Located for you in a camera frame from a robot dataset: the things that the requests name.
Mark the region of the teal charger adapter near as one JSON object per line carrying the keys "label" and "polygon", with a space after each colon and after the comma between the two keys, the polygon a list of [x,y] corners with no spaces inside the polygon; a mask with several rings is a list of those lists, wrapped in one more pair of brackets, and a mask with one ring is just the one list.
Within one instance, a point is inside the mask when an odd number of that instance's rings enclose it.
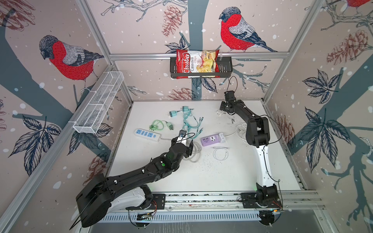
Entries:
{"label": "teal charger adapter near", "polygon": [[179,111],[175,111],[175,110],[170,111],[170,112],[169,112],[169,116],[170,116],[170,117],[175,117],[175,116],[177,115],[178,112],[179,112]]}

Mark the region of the teal charger adapter far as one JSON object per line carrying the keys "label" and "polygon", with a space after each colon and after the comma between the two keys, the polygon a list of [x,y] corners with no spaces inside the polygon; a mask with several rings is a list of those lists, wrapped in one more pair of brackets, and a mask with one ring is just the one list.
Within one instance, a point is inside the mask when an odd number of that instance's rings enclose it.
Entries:
{"label": "teal charger adapter far", "polygon": [[189,112],[192,111],[192,109],[190,109],[188,106],[183,106],[182,111],[183,111],[183,113],[189,113]]}

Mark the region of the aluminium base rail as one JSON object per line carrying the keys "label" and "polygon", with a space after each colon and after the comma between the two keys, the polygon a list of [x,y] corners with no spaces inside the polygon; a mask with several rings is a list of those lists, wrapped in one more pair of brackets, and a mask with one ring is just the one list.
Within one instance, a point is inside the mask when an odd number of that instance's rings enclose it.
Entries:
{"label": "aluminium base rail", "polygon": [[253,192],[154,193],[146,209],[127,207],[129,196],[115,200],[99,223],[128,222],[137,227],[152,223],[204,221],[260,221],[271,225],[286,212],[310,210],[317,216],[325,209],[315,191],[284,191],[280,198],[260,207]]}

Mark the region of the green charger adapter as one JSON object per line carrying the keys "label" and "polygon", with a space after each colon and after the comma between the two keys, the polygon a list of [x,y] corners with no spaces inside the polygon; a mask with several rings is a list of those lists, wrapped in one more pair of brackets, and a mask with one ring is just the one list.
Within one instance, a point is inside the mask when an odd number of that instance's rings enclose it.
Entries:
{"label": "green charger adapter", "polygon": [[174,127],[173,127],[173,124],[170,123],[170,122],[166,122],[166,125],[167,127],[169,128],[169,130],[174,130]]}

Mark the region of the red cassava chips bag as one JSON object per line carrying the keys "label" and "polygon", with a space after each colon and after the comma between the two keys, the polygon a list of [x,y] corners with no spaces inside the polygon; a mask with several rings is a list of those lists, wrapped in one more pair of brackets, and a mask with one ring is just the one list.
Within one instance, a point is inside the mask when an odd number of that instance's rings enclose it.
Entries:
{"label": "red cassava chips bag", "polygon": [[219,50],[176,50],[176,73],[219,72],[218,55]]}

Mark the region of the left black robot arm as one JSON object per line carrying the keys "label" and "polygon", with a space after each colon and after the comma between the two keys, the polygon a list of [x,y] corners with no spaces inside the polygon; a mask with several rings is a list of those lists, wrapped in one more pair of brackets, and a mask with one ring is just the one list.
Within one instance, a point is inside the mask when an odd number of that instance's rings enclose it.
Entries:
{"label": "left black robot arm", "polygon": [[192,155],[192,136],[192,133],[181,130],[179,136],[171,140],[169,151],[152,158],[141,168],[118,176],[95,175],[76,197],[79,216],[73,225],[81,223],[83,228],[87,228],[96,224],[113,208],[115,199],[136,188],[139,194],[128,200],[125,208],[148,208],[153,194],[147,184],[164,179],[179,169],[181,161]]}

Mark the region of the black wall basket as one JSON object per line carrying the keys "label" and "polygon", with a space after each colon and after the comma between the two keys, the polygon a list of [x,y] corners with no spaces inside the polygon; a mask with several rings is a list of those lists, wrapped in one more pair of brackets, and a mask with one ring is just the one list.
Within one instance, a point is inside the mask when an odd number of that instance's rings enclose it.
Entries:
{"label": "black wall basket", "polygon": [[218,72],[209,73],[177,73],[176,57],[170,60],[170,74],[174,79],[179,77],[187,78],[229,78],[233,72],[232,58],[231,57],[218,57],[216,61],[216,68]]}

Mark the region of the white charger adapter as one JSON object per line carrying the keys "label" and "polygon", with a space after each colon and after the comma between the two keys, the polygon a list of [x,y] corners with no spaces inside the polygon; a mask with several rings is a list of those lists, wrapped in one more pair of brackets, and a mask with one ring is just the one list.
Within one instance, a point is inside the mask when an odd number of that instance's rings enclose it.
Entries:
{"label": "white charger adapter", "polygon": [[226,139],[223,133],[219,133],[219,143],[225,143]]}
{"label": "white charger adapter", "polygon": [[216,112],[216,114],[217,114],[217,116],[221,117],[223,114],[226,114],[226,112],[225,112],[225,111],[222,111],[222,110],[218,110],[218,111]]}

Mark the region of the white blue power strip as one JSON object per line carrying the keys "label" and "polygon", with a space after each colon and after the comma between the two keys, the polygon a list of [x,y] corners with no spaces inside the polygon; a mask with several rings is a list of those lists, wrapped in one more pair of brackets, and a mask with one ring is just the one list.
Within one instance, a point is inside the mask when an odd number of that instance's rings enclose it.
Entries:
{"label": "white blue power strip", "polygon": [[152,131],[144,130],[141,128],[137,128],[134,134],[139,138],[147,139],[154,142],[158,142],[161,138],[161,134],[154,133]]}

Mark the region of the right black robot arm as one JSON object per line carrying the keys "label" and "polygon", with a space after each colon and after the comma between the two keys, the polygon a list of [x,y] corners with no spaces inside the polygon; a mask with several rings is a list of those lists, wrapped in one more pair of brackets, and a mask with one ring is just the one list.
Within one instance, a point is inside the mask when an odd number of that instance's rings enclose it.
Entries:
{"label": "right black robot arm", "polygon": [[237,114],[246,123],[246,142],[254,147],[257,161],[257,182],[255,202],[259,207],[266,208],[271,204],[282,208],[279,180],[272,177],[269,165],[268,145],[270,144],[270,127],[267,117],[260,116],[250,110],[242,100],[235,97],[233,90],[224,93],[225,100],[220,104],[220,110],[230,115]]}

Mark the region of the teal charger adapter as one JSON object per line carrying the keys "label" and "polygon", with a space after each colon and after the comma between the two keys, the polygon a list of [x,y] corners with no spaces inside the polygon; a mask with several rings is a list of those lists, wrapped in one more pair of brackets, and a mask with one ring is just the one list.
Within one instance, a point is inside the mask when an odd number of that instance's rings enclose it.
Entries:
{"label": "teal charger adapter", "polygon": [[178,112],[179,112],[179,111],[175,111],[175,110],[170,111],[170,112],[169,112],[169,116],[170,116],[170,117],[175,117],[175,116],[177,115]]}
{"label": "teal charger adapter", "polygon": [[183,113],[189,113],[189,112],[192,111],[192,109],[190,109],[188,106],[183,106],[182,111],[183,111]]}

